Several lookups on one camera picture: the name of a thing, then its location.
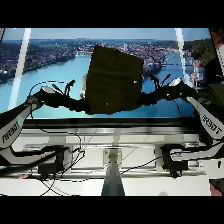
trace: displayed cityscape image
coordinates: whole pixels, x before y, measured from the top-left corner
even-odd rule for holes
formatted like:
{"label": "displayed cityscape image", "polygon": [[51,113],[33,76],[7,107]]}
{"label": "displayed cityscape image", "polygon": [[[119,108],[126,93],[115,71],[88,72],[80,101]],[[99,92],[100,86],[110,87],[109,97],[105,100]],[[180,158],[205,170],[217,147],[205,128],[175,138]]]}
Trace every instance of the displayed cityscape image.
{"label": "displayed cityscape image", "polygon": [[[14,77],[25,29],[6,29],[0,44],[0,113],[9,110],[10,97],[14,88]],[[200,88],[205,79],[204,66],[216,57],[215,49],[207,28],[183,28],[184,46],[181,58],[175,28],[98,29],[98,28],[32,28],[25,57],[22,79],[16,105],[23,103],[33,85],[55,80],[65,83],[74,79],[70,96],[84,97],[85,78],[95,45],[116,48],[121,52],[144,59],[142,91],[154,91],[148,77],[154,74],[162,81],[169,73],[182,78],[193,88]],[[65,84],[56,85],[64,89]],[[37,92],[41,86],[34,88]],[[193,116],[193,107],[177,99],[183,116]],[[133,111],[122,111],[112,115],[87,115],[43,106],[33,113],[34,118],[176,118],[180,113],[174,102],[161,100],[157,105],[141,107]]]}

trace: blue water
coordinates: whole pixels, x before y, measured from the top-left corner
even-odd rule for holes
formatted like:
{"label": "blue water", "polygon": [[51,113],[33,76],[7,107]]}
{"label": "blue water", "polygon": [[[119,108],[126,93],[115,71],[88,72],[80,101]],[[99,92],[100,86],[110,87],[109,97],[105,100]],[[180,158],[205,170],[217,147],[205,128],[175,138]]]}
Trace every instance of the blue water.
{"label": "blue water", "polygon": [[[166,82],[170,82],[172,79],[181,77],[183,78],[183,72],[181,66],[181,60],[178,53],[170,53],[168,55],[168,64],[178,65],[167,65],[157,74],[162,81],[166,75],[171,73],[171,77]],[[74,87],[72,87],[70,96],[75,99],[79,99],[80,91],[82,87],[83,75],[88,72],[90,64],[90,58],[78,57],[65,63],[54,64],[48,67],[38,69],[36,71],[25,73],[22,76],[20,90],[17,99],[17,105],[23,103],[29,91],[33,85],[39,82],[55,80],[69,82],[72,79],[76,80]],[[187,72],[193,70],[191,67],[187,67]],[[7,111],[9,99],[11,95],[13,80],[9,80],[6,84],[0,85],[0,113]],[[57,84],[59,88],[64,90],[64,84]],[[40,86],[34,88],[33,93],[37,92]],[[154,84],[150,79],[146,79],[142,86],[142,91],[149,93],[154,91]],[[193,107],[181,99],[177,99],[176,102],[179,104],[181,112],[184,116],[192,116]],[[161,100],[156,105],[144,106],[133,111],[119,112],[113,115],[87,115],[84,112],[69,111],[66,108],[59,107],[57,109],[43,106],[39,110],[33,113],[34,118],[153,118],[153,117],[165,117],[165,118],[176,118],[180,117],[179,111],[174,102],[168,102]]]}

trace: monitor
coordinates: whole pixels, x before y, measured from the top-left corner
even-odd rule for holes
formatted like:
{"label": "monitor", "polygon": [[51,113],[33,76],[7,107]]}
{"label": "monitor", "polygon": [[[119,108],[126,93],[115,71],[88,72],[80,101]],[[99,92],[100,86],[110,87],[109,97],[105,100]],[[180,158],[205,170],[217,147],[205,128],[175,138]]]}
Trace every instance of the monitor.
{"label": "monitor", "polygon": [[[6,28],[0,45],[0,113],[23,103],[32,86],[49,80],[67,83],[74,79],[70,96],[83,97],[95,45],[143,58],[142,91],[146,93],[154,91],[154,84],[147,77],[149,71],[160,81],[170,73],[165,84],[180,77],[187,85],[200,88],[205,79],[204,66],[217,57],[208,28]],[[176,103],[184,117],[193,116],[191,104],[181,99]],[[181,114],[174,102],[161,100],[156,105],[112,115],[87,115],[43,106],[33,116],[42,122],[87,125],[166,122]]]}

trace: screen bezel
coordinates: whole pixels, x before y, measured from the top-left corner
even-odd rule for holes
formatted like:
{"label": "screen bezel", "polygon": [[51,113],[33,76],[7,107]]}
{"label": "screen bezel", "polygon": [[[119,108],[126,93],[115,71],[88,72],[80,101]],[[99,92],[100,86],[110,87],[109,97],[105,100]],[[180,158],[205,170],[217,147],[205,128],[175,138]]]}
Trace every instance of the screen bezel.
{"label": "screen bezel", "polygon": [[[2,42],[4,32],[0,37],[0,44]],[[211,28],[208,28],[210,37],[216,51],[214,41],[211,35]],[[131,128],[131,127],[186,127],[196,121],[194,117],[184,118],[61,118],[61,119],[26,119],[23,125],[24,129],[58,129],[58,128],[71,128],[71,127],[113,127],[113,128]]]}

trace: sky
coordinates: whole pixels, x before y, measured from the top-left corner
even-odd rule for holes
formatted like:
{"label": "sky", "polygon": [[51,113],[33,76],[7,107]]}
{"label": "sky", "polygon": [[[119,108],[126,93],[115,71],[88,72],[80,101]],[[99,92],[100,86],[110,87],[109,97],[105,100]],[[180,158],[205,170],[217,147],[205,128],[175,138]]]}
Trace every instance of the sky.
{"label": "sky", "polygon": [[[7,28],[3,40],[22,40],[24,28]],[[208,28],[182,28],[185,41],[210,38]],[[32,28],[31,39],[176,40],[175,28]]]}

